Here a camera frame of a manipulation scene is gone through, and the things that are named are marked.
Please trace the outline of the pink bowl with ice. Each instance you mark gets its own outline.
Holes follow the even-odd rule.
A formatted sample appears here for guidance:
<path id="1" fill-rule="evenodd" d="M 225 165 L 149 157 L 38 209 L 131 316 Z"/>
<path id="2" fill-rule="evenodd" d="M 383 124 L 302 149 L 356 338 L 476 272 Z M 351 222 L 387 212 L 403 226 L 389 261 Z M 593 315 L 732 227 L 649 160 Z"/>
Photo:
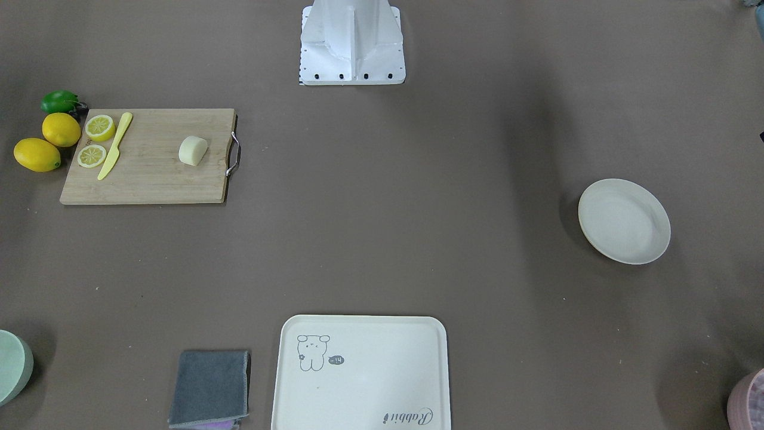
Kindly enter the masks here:
<path id="1" fill-rule="evenodd" d="M 730 429 L 763 429 L 763 369 L 734 386 L 726 406 Z"/>

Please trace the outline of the cream round plate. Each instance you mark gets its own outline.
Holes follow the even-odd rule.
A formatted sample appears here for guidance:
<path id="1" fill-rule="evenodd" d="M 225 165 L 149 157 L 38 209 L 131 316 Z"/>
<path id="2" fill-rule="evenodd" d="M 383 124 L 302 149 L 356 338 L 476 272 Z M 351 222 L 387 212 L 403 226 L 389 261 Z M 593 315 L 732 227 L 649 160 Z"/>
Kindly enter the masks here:
<path id="1" fill-rule="evenodd" d="M 660 201 L 637 183 L 602 179 L 581 194 L 580 228 L 604 256 L 639 266 L 660 258 L 671 240 L 668 214 Z"/>

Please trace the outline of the green lime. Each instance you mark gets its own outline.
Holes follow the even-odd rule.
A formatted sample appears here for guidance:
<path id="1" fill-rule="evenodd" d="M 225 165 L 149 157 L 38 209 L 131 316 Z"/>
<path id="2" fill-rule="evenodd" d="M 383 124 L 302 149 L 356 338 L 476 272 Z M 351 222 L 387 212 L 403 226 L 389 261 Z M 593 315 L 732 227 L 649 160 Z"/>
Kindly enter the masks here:
<path id="1" fill-rule="evenodd" d="M 42 111 L 52 113 L 76 112 L 80 105 L 78 96 L 68 90 L 55 90 L 47 93 L 41 100 Z"/>

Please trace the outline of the cream rectangular tray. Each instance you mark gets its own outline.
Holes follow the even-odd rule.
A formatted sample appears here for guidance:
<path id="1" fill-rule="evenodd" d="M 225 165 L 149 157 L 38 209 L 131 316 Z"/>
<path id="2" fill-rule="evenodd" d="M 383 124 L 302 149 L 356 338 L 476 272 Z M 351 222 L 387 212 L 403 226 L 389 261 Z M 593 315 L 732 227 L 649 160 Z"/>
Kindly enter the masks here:
<path id="1" fill-rule="evenodd" d="M 445 327 L 421 316 L 293 316 L 279 337 L 271 428 L 450 429 Z"/>

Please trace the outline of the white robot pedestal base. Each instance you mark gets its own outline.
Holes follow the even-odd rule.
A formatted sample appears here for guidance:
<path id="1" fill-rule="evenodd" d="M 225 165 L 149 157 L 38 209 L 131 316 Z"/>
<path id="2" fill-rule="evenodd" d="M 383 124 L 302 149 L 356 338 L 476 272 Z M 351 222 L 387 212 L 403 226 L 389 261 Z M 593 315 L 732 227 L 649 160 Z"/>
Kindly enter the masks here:
<path id="1" fill-rule="evenodd" d="M 388 1 L 314 1 L 301 30 L 300 84 L 405 82 L 401 12 Z"/>

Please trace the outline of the yellow plastic knife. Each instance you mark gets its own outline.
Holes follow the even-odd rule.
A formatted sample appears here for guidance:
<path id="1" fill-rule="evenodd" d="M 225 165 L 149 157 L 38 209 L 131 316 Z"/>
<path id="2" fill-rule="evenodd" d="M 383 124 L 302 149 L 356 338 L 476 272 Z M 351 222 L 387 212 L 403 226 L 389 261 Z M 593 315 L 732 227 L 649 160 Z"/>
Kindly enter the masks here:
<path id="1" fill-rule="evenodd" d="M 101 171 L 99 171 L 97 180 L 105 179 L 117 163 L 120 156 L 119 145 L 122 142 L 123 136 L 125 136 L 125 133 L 131 125 L 132 119 L 133 114 L 131 112 L 125 112 L 120 117 L 111 147 L 109 148 L 109 152 L 104 159 L 103 166 L 101 166 Z"/>

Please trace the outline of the bamboo cutting board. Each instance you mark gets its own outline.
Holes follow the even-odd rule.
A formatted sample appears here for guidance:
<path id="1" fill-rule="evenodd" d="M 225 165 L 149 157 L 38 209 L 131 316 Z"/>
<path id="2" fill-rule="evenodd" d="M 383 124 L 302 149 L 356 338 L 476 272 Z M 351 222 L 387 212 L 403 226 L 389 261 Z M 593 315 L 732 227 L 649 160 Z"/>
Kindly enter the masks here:
<path id="1" fill-rule="evenodd" d="M 216 204 L 227 194 L 234 109 L 131 109 L 120 156 L 103 180 L 99 168 L 71 163 L 60 202 L 65 205 Z M 183 139 L 208 142 L 200 164 L 178 158 Z"/>

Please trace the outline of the white steamed bun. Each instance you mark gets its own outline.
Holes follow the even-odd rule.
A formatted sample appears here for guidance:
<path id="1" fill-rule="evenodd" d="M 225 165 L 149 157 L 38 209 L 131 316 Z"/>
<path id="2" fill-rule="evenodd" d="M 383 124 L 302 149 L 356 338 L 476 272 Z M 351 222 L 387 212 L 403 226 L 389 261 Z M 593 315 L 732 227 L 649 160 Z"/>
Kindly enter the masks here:
<path id="1" fill-rule="evenodd" d="M 207 154 L 207 139 L 198 136 L 187 136 L 180 144 L 178 159 L 183 164 L 198 166 L 202 158 Z"/>

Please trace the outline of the grey folded cloth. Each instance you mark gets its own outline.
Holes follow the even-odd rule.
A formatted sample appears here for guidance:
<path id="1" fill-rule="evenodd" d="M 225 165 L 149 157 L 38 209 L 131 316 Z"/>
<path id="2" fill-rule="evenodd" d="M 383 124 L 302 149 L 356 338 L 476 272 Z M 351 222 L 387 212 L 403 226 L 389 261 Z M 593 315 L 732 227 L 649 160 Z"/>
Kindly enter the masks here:
<path id="1" fill-rule="evenodd" d="M 188 349 L 180 354 L 170 429 L 238 429 L 248 414 L 246 349 Z"/>

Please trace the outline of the whole yellow lemon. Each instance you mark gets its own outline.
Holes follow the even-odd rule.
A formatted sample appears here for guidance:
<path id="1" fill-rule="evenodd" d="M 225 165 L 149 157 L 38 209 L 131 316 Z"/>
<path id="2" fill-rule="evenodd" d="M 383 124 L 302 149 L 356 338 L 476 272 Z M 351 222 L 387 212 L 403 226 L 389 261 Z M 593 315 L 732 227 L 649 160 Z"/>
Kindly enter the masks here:
<path id="1" fill-rule="evenodd" d="M 19 164 L 35 172 L 52 171 L 61 166 L 59 149 L 44 139 L 21 139 L 13 154 Z"/>
<path id="2" fill-rule="evenodd" d="M 76 144 L 82 134 L 79 123 L 67 113 L 51 113 L 42 122 L 42 134 L 51 144 L 68 148 Z"/>

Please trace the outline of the lemon slice near knife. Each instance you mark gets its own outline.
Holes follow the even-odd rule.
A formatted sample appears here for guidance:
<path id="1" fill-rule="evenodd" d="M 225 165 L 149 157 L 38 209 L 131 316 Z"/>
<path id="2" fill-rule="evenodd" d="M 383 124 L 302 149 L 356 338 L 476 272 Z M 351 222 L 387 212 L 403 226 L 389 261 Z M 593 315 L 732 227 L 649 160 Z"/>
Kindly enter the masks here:
<path id="1" fill-rule="evenodd" d="M 110 115 L 95 115 L 85 123 L 84 133 L 91 142 L 105 142 L 116 134 L 115 121 Z"/>

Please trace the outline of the mint green bowl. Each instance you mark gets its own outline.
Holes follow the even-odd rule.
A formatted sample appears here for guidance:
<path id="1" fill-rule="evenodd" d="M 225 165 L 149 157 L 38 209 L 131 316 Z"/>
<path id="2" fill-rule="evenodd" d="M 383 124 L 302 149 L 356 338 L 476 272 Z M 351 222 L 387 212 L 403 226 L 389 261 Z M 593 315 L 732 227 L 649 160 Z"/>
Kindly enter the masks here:
<path id="1" fill-rule="evenodd" d="M 34 364 L 30 346 L 21 337 L 1 330 L 1 406 L 24 389 Z"/>

